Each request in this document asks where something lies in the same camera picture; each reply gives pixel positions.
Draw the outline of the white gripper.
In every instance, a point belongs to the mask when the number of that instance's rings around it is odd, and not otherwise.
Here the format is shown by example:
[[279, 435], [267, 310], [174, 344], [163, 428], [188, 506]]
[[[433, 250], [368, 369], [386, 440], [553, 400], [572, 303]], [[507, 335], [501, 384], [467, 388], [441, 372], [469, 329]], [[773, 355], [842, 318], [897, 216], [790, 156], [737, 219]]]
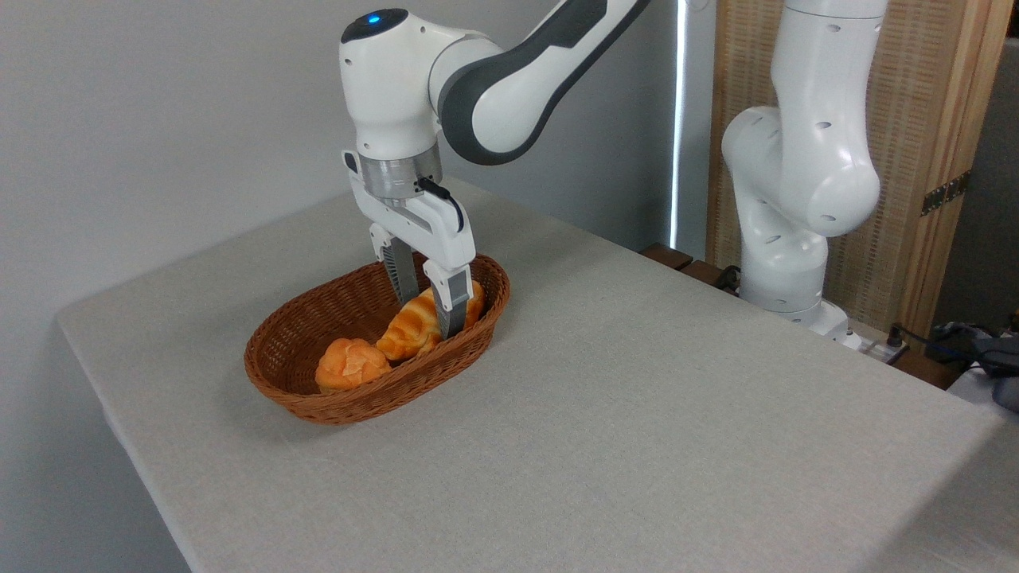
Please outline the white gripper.
[[421, 293], [412, 253], [414, 250], [428, 259], [423, 271], [433, 291], [440, 333], [444, 340], [463, 331], [472, 298], [470, 261], [477, 252], [466, 210], [433, 193], [420, 193], [415, 198], [382, 199], [366, 189], [367, 163], [356, 152], [343, 151], [354, 200], [371, 224], [373, 249], [377, 260], [385, 265], [397, 301], [407, 304]]

